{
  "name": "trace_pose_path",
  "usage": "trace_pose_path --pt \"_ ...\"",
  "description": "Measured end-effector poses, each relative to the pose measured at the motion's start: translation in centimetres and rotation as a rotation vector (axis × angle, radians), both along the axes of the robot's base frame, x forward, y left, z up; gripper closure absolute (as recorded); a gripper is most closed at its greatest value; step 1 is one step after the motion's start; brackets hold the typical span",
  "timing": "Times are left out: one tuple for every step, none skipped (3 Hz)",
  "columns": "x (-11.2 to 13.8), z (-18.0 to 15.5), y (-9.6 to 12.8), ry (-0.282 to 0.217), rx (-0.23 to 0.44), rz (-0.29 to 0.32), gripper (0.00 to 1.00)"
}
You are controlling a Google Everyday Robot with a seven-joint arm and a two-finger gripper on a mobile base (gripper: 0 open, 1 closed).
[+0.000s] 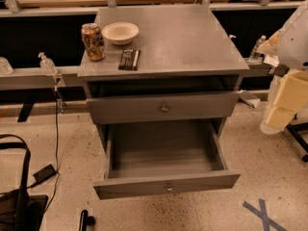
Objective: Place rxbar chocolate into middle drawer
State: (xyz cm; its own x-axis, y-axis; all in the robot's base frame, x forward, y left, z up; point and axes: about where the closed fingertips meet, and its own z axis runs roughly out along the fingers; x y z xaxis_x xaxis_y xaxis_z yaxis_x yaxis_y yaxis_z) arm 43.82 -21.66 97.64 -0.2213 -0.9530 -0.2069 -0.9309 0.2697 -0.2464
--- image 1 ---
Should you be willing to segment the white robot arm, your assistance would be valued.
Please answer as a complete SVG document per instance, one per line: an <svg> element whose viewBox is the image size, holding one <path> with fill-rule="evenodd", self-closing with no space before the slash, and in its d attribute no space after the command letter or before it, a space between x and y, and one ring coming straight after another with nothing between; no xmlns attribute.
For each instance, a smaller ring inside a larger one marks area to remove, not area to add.
<svg viewBox="0 0 308 231"><path fill-rule="evenodd" d="M308 103L308 1L302 2L281 29L258 47L260 53L278 57L289 71L274 77L260 129L268 135L285 129Z"/></svg>

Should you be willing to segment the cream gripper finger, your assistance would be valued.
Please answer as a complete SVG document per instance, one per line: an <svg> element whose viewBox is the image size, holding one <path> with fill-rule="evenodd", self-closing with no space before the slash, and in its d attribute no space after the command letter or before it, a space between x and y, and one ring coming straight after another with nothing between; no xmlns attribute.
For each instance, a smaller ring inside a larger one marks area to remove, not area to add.
<svg viewBox="0 0 308 231"><path fill-rule="evenodd" d="M291 70L274 76L260 129L264 134L282 132L302 107L308 104L308 72Z"/></svg>

